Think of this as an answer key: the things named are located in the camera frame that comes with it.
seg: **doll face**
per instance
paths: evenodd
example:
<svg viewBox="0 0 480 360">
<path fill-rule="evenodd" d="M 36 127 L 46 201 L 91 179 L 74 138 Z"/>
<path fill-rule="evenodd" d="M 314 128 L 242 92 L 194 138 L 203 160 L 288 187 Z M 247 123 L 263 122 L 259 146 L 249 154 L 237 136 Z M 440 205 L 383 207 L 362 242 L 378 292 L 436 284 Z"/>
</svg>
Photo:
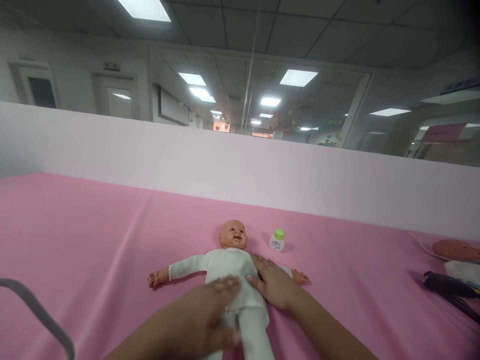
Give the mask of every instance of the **doll face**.
<svg viewBox="0 0 480 360">
<path fill-rule="evenodd" d="M 221 227 L 218 240 L 223 249 L 245 249 L 248 243 L 245 226 L 238 220 L 227 221 Z"/>
<path fill-rule="evenodd" d="M 480 249 L 468 242 L 444 239 L 432 245 L 433 252 L 447 259 L 480 262 Z"/>
</svg>

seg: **white doll outfit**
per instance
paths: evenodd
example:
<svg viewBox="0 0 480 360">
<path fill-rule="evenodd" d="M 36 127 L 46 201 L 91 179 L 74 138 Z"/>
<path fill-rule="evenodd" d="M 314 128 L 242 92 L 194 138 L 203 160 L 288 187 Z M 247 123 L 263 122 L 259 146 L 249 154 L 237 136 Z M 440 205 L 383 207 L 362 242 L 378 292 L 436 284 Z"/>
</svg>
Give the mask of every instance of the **white doll outfit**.
<svg viewBox="0 0 480 360">
<path fill-rule="evenodd" d="M 291 269 L 282 269 L 292 276 Z M 206 271 L 206 284 L 228 275 L 240 278 L 241 290 L 221 319 L 233 328 L 239 327 L 245 360 L 275 360 L 266 331 L 270 320 L 265 299 L 246 278 L 248 274 L 259 275 L 250 254 L 235 247 L 215 249 L 171 264 L 168 276 L 174 280 L 199 271 Z M 221 360 L 222 355 L 222 351 L 217 351 L 207 359 Z"/>
</svg>

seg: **pink tablecloth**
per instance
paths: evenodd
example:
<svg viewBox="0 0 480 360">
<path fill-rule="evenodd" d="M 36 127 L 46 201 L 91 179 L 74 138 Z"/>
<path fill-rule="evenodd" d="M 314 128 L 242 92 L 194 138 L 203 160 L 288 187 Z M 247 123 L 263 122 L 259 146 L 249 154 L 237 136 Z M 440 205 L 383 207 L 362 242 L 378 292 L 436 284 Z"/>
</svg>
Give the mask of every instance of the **pink tablecloth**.
<svg viewBox="0 0 480 360">
<path fill-rule="evenodd" d="M 479 358 L 479 327 L 418 283 L 425 271 L 441 272 L 441 260 L 405 231 L 335 218 L 59 175 L 5 178 L 0 276 L 34 291 L 78 359 L 99 359 L 204 282 L 198 275 L 152 291 L 147 276 L 215 249 L 229 219 L 245 224 L 250 252 L 307 273 L 306 289 L 380 359 Z M 286 234 L 281 253 L 268 247 L 275 228 Z M 65 358 L 16 295 L 0 288 L 0 304 L 0 359 Z M 318 358 L 292 319 L 269 311 L 278 360 Z"/>
</svg>

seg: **air vent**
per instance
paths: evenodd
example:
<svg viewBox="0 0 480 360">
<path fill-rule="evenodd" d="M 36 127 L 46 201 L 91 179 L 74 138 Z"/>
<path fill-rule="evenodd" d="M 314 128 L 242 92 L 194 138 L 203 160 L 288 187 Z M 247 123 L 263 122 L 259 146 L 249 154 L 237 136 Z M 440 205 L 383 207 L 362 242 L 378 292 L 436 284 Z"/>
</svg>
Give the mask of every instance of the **air vent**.
<svg viewBox="0 0 480 360">
<path fill-rule="evenodd" d="M 298 106 L 296 107 L 298 110 L 310 110 L 313 108 L 313 105 L 310 104 L 304 104 L 304 103 L 299 103 Z"/>
<path fill-rule="evenodd" d="M 242 101 L 242 96 L 241 95 L 227 94 L 226 96 L 227 96 L 228 100 L 239 101 L 239 102 Z"/>
</svg>

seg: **bottle label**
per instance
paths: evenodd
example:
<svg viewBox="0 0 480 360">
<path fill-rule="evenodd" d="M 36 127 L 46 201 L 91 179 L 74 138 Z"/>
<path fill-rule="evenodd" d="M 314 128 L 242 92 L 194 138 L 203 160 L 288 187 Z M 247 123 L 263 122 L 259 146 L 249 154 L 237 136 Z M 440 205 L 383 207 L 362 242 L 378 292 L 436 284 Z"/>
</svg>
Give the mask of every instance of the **bottle label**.
<svg viewBox="0 0 480 360">
<path fill-rule="evenodd" d="M 278 250 L 280 250 L 280 249 L 282 248 L 282 244 L 280 244 L 280 243 L 279 243 L 278 241 L 276 241 L 276 240 L 273 240 L 273 241 L 270 243 L 270 245 L 271 245 L 271 248 L 272 248 L 273 250 L 277 250 L 277 251 L 278 251 Z"/>
</svg>

